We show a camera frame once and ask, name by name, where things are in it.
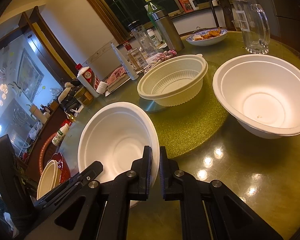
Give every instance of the green plastic bottle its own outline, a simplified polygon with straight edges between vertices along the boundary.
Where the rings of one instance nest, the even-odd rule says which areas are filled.
[[[160,32],[160,30],[158,29],[158,27],[156,26],[156,24],[154,23],[154,20],[152,19],[151,15],[157,11],[160,11],[160,10],[163,10],[164,8],[159,6],[159,5],[156,5],[154,4],[151,0],[146,0],[146,3],[148,3],[148,17],[151,21],[151,23],[153,24],[153,26],[157,29],[158,33],[160,34],[161,36],[161,39],[162,39],[162,42],[165,43],[164,39],[163,39],[163,36]]]

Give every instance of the metal screw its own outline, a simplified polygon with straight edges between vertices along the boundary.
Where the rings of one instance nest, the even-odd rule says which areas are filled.
[[[174,172],[174,175],[176,175],[177,177],[182,177],[184,174],[185,174],[185,172],[181,171],[181,170],[176,170]]]
[[[90,187],[90,188],[95,188],[95,187],[98,187],[98,182],[96,181],[96,180],[93,180],[93,181],[90,181],[89,182],[89,184],[88,184],[88,186]]]
[[[222,185],[222,182],[220,180],[215,179],[212,181],[213,187],[221,187],[221,185]]]
[[[136,176],[136,172],[135,171],[128,171],[127,172],[127,176],[129,177],[129,178],[132,178],[132,177],[134,177],[134,176]]]

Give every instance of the chair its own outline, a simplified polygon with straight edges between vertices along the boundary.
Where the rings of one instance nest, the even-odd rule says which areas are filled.
[[[216,12],[214,10],[214,6],[212,4],[213,0],[208,0],[208,1],[210,2],[212,14],[213,14],[214,21],[216,22],[216,26],[220,27],[218,19],[217,19]],[[219,0],[219,2],[220,2],[220,5],[222,7],[222,10],[223,10],[223,15],[225,17],[225,23],[226,23],[227,29],[229,31],[236,31],[236,29],[235,29],[235,27],[234,27],[234,25],[232,23],[232,20],[234,18],[233,18],[232,8],[231,8],[229,0]]]

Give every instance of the white bowl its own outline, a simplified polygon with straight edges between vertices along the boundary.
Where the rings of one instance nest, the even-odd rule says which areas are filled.
[[[263,138],[300,134],[300,70],[269,55],[228,60],[213,77],[213,91],[239,123]]]
[[[117,102],[100,109],[84,128],[78,150],[82,172],[94,161],[103,164],[97,177],[100,183],[113,180],[130,170],[134,160],[142,158],[144,146],[152,149],[150,187],[159,169],[159,141],[148,115],[138,106]],[[131,201],[130,207],[138,201]]]
[[[59,185],[60,176],[61,170],[58,169],[57,161],[49,161],[39,180],[37,188],[37,200]]]
[[[149,70],[138,83],[139,95],[161,106],[176,106],[194,98],[208,64],[202,54],[169,59]]]
[[[218,28],[192,34],[191,36],[186,38],[186,41],[188,41],[190,44],[195,45],[195,46],[209,46],[209,45],[216,44],[220,41],[223,41],[226,38],[226,36],[228,34],[227,30],[221,29],[220,35],[218,37],[214,37],[214,38],[210,38],[210,39],[206,39],[206,40],[195,41],[194,38],[197,38],[200,35],[205,35],[208,33],[208,31],[217,31],[217,30],[218,30]]]

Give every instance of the bowl rim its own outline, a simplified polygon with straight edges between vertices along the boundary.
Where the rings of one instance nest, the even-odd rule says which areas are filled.
[[[226,61],[225,63],[223,63],[215,72],[214,76],[213,76],[213,81],[212,81],[212,88],[213,88],[213,92],[215,94],[215,96],[217,97],[218,101],[220,102],[220,104],[232,115],[234,116],[236,119],[240,120],[241,122],[244,122],[245,124],[247,124],[248,126],[255,128],[257,130],[260,130],[262,132],[266,132],[266,133],[272,133],[272,134],[277,134],[277,135],[281,135],[281,136],[293,136],[293,135],[298,135],[300,134],[300,125],[297,127],[292,127],[292,128],[279,128],[279,127],[273,127],[273,126],[269,126],[269,125],[265,125],[262,123],[259,123],[253,119],[250,119],[248,117],[246,117],[244,114],[240,113],[239,111],[237,111],[236,109],[234,109],[224,98],[221,90],[219,89],[218,86],[218,77],[220,72],[226,68],[228,66],[229,63],[231,63],[232,61],[235,61],[237,58],[248,58],[247,61],[249,60],[249,57],[256,57],[256,56],[260,56],[260,61],[267,61],[266,58],[275,58],[281,62],[284,62],[285,64],[288,64],[290,67],[292,67],[292,69],[294,69],[294,71],[298,72],[298,74],[300,75],[300,70],[295,67],[294,65],[290,64],[289,62],[278,58],[278,57],[274,57],[274,56],[270,56],[270,55],[263,55],[263,54],[249,54],[249,55],[242,55],[242,56],[238,56],[238,57],[234,57],[228,61]]]
[[[192,36],[199,35],[199,33],[208,32],[208,31],[214,31],[214,30],[218,30],[218,29],[219,29],[219,28],[215,28],[215,29],[205,30],[205,31],[201,31],[201,32],[198,32],[198,33],[191,34],[190,36],[188,36],[188,37],[186,38],[186,41],[188,41],[188,42],[197,42],[197,41],[189,41],[188,39],[189,39],[190,37],[192,37]],[[224,30],[224,31],[226,31],[226,32],[223,33],[223,34],[220,34],[220,35],[217,36],[217,37],[213,37],[213,38],[209,38],[209,39],[205,39],[205,40],[200,40],[200,41],[209,41],[209,40],[212,40],[212,39],[221,37],[221,36],[223,36],[223,35],[226,35],[226,34],[228,33],[228,30],[226,30],[226,29],[220,28],[220,30]]]
[[[188,84],[180,87],[180,88],[177,88],[173,91],[170,91],[170,92],[166,92],[166,93],[160,93],[160,94],[147,94],[144,92],[143,90],[143,85],[145,83],[145,81],[151,77],[151,75],[153,73],[155,73],[155,71],[158,71],[160,68],[164,67],[165,65],[171,63],[171,62],[174,62],[174,61],[178,61],[178,60],[183,60],[183,59],[186,59],[186,58],[190,58],[190,59],[194,59],[194,60],[198,60],[200,61],[201,63],[203,63],[203,66],[202,66],[202,70],[196,75],[196,78],[194,78],[193,80],[191,80]],[[144,99],[149,99],[149,100],[157,100],[157,99],[164,99],[164,98],[168,98],[168,97],[171,97],[171,96],[174,96],[176,94],[179,94],[187,89],[189,89],[190,87],[194,86],[195,84],[197,84],[204,76],[205,74],[207,73],[208,71],[208,63],[207,61],[202,57],[202,54],[196,54],[196,55],[193,55],[193,54],[189,54],[189,55],[182,55],[182,56],[178,56],[178,57],[174,57],[174,58],[171,58],[171,59],[168,59],[160,64],[158,64],[156,67],[154,68],[151,68],[148,73],[146,75],[144,75],[138,85],[137,85],[137,90],[138,90],[138,94],[140,97],[144,98]]]
[[[79,172],[82,172],[85,170],[87,167],[84,167],[83,161],[81,161],[80,157],[84,154],[86,145],[83,145],[82,138],[85,136],[87,133],[87,130],[91,126],[93,120],[97,118],[100,114],[102,114],[105,111],[108,111],[109,109],[112,108],[127,108],[134,113],[138,115],[139,118],[142,119],[142,121],[145,124],[146,129],[148,130],[150,141],[151,141],[151,151],[152,151],[152,158],[151,158],[151,179],[150,179],[150,187],[153,186],[158,170],[159,170],[159,158],[160,158],[160,145],[159,145],[159,139],[157,132],[155,130],[155,127],[150,119],[150,117],[137,105],[129,102],[115,102],[112,104],[109,104],[107,106],[104,106],[101,108],[98,112],[94,114],[94,116],[89,120],[89,122],[86,124],[86,126],[83,129],[83,132],[80,137],[80,142],[79,142],[79,148],[78,148],[78,169]]]

